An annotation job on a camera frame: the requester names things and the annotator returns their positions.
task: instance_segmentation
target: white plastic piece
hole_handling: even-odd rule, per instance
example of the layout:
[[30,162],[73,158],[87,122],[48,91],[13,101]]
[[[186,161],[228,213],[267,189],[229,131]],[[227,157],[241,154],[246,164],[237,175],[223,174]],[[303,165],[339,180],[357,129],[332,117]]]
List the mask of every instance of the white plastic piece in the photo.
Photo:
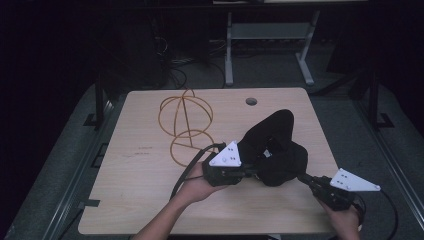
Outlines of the white plastic piece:
[[240,167],[240,155],[237,142],[232,141],[221,152],[218,153],[210,162],[212,167]]
[[381,189],[379,185],[368,182],[343,168],[337,171],[336,175],[331,179],[330,185],[348,192],[380,191]]

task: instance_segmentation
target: black fabric object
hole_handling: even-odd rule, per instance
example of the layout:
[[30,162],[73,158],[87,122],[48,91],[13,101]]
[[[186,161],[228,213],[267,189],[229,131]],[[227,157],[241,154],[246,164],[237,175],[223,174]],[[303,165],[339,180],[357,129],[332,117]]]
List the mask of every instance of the black fabric object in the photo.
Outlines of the black fabric object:
[[242,163],[254,166],[267,186],[306,173],[308,152],[292,141],[293,124],[293,113],[279,110],[252,127],[237,145]]

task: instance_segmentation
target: person's left hand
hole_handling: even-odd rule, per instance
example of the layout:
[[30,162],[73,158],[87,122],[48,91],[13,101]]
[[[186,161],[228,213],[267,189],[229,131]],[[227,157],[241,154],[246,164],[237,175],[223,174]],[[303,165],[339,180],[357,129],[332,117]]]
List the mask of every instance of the person's left hand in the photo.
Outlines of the person's left hand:
[[203,169],[202,163],[196,163],[194,165],[191,172],[188,174],[187,179],[194,178],[190,180],[186,180],[184,184],[181,186],[180,190],[177,192],[175,197],[187,203],[187,205],[199,202],[207,197],[209,197],[212,193],[224,189],[228,186],[218,186],[212,187],[208,181],[206,181],[203,177]]

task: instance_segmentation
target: hole in table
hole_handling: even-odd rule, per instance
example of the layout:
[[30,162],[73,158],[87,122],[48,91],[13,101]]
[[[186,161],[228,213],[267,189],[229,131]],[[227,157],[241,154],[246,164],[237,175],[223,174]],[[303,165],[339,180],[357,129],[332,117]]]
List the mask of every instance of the hole in table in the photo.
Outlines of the hole in table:
[[258,100],[256,98],[247,98],[246,104],[249,106],[255,106],[258,103]]

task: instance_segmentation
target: orange wire frame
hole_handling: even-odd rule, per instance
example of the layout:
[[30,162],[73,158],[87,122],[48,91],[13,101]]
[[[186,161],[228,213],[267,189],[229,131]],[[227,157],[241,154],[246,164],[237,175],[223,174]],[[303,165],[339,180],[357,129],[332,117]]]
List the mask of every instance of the orange wire frame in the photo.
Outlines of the orange wire frame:
[[[169,131],[167,130],[163,125],[162,125],[162,121],[161,121],[161,116],[162,116],[162,112],[165,109],[165,107],[170,104],[173,101],[178,100],[178,104],[177,104],[177,108],[175,111],[175,115],[174,115],[174,124],[173,124],[173,131]],[[190,123],[189,123],[189,119],[188,119],[188,114],[187,114],[187,107],[186,107],[186,101],[192,102],[194,104],[196,104],[197,106],[199,106],[200,108],[203,109],[203,111],[207,114],[208,118],[209,118],[209,123],[207,124],[207,126],[202,129],[191,129],[190,128]],[[205,105],[207,105],[207,107],[209,109],[206,109],[201,103],[204,103]],[[184,117],[185,117],[185,124],[187,127],[187,130],[181,132],[181,133],[177,133],[177,118],[178,118],[178,112],[180,110],[180,106],[183,106],[183,110],[184,110]],[[170,146],[170,153],[171,153],[171,157],[172,159],[180,166],[186,167],[187,165],[181,163],[180,161],[178,161],[173,153],[173,146],[174,145],[180,145],[180,146],[184,146],[184,147],[188,147],[188,148],[193,148],[193,149],[198,149],[201,150],[201,148],[195,147],[193,145],[193,139],[196,136],[199,136],[200,134],[204,134],[206,135],[212,143],[214,143],[213,138],[206,132],[206,130],[210,127],[210,125],[212,124],[213,121],[213,110],[212,107],[209,105],[209,103],[207,103],[205,100],[196,97],[195,93],[193,90],[191,89],[187,89],[183,92],[183,94],[181,96],[173,96],[173,97],[168,97],[165,100],[162,101],[162,103],[160,104],[160,110],[159,110],[159,115],[158,115],[158,122],[159,122],[159,126],[162,128],[162,130],[164,132],[166,132],[168,135],[173,136],[174,139],[171,142],[171,146]],[[177,143],[176,140],[179,138],[189,138],[190,140],[190,144],[182,144],[182,143]]]

